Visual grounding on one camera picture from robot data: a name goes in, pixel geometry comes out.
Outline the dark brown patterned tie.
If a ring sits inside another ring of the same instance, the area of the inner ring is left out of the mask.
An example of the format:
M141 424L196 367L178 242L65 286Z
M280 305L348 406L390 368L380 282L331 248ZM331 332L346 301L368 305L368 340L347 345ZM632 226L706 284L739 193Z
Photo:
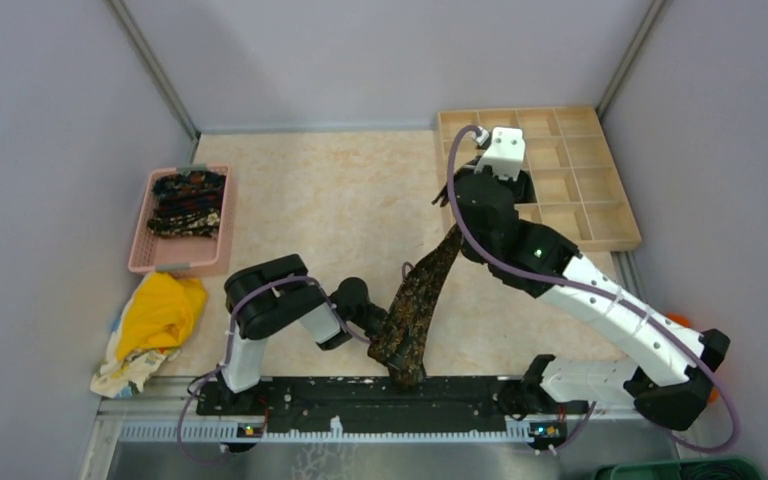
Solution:
M463 243L459 227L408 271L374 334L367 355L385 366L395 389L410 391L426 378L423 364L435 309Z

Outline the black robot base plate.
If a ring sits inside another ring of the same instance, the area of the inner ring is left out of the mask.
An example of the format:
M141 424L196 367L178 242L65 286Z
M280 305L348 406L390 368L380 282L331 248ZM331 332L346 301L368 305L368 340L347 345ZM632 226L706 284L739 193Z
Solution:
M239 394L221 380L198 394L200 416L261 416L269 433L324 433L338 419L349 434L502 432L546 415L584 414L584 401L557 404L518 379L437 376L410 391L387 377L274 377Z

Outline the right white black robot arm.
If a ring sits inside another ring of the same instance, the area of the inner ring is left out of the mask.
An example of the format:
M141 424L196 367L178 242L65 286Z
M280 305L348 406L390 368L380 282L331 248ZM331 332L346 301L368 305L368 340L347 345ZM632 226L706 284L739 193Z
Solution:
M442 187L464 236L463 254L502 284L589 326L626 355L622 361L535 358L523 398L536 412L557 403L632 408L652 423L686 431L720 384L730 347L717 329L698 332L659 313L606 276L557 230L527 221L513 192L492 174L457 172Z

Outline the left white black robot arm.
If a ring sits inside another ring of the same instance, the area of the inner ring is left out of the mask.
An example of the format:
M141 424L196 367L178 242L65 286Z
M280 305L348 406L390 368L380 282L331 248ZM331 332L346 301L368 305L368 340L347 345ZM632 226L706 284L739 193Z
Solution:
M273 335L298 323L319 349L330 351L351 339L370 341L387 317L364 280L348 277L328 295L298 254L237 271L224 292L230 328L218 373L220 399L237 414L258 404L261 364Z

